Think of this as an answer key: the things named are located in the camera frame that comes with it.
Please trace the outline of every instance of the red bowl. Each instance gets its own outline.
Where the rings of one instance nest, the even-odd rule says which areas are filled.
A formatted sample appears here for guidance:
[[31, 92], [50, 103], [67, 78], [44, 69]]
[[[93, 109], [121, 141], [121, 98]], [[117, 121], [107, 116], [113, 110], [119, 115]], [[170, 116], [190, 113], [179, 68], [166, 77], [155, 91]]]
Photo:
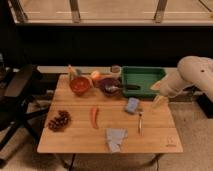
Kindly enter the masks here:
[[99, 89], [103, 92], [104, 95], [106, 96], [116, 96], [118, 94], [120, 94], [120, 90], [117, 90], [117, 91], [113, 91], [113, 92], [108, 92], [106, 91], [106, 86], [118, 86], [120, 85], [120, 81], [117, 80], [116, 78], [112, 78], [112, 77], [107, 77], [107, 78], [104, 78], [102, 80], [100, 80], [98, 82], [98, 86], [99, 86]]
[[75, 77], [70, 82], [70, 88], [76, 95], [83, 95], [90, 89], [90, 81], [86, 77]]

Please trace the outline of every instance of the office chair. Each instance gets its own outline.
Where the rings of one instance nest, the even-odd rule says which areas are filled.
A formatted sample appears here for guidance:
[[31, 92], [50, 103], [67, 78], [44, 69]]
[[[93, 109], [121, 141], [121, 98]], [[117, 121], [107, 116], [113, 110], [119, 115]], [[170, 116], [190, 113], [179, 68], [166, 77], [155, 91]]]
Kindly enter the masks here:
[[[36, 66], [26, 65], [17, 73], [9, 71], [0, 83], [0, 131], [9, 130], [0, 141], [0, 151], [12, 138], [19, 127], [24, 127], [39, 142], [39, 136], [32, 129], [28, 121], [48, 112], [49, 107], [38, 111], [27, 113], [28, 104], [32, 101], [34, 94], [45, 94], [46, 90], [41, 86], [39, 80], [42, 74]], [[5, 160], [0, 159], [0, 168]]]

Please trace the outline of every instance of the black wall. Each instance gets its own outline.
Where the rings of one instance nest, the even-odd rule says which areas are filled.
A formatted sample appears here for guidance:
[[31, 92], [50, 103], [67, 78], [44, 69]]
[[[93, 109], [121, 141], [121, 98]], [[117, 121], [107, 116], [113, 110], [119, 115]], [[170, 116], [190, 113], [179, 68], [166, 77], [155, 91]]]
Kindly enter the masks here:
[[21, 67], [27, 63], [6, 0], [0, 0], [0, 53], [3, 54], [7, 66]]
[[176, 66], [213, 57], [213, 27], [18, 26], [25, 52], [43, 65]]

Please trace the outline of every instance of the gray cloth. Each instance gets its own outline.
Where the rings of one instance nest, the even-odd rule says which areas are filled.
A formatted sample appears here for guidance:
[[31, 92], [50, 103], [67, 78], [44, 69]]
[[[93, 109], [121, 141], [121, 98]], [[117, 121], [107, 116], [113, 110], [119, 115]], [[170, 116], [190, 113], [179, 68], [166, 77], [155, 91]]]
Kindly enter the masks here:
[[128, 136], [126, 129], [106, 129], [107, 143], [111, 153], [120, 152], [120, 145], [124, 138]]

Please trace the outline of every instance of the green tray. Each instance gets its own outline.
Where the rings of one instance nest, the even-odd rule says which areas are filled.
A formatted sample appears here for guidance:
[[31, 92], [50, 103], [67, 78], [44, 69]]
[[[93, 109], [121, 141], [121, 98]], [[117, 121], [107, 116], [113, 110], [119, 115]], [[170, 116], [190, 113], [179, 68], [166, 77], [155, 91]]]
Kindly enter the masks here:
[[166, 75], [163, 68], [157, 67], [122, 67], [122, 84], [140, 85], [140, 90], [123, 89], [125, 97], [155, 97], [158, 91], [153, 91], [150, 87]]

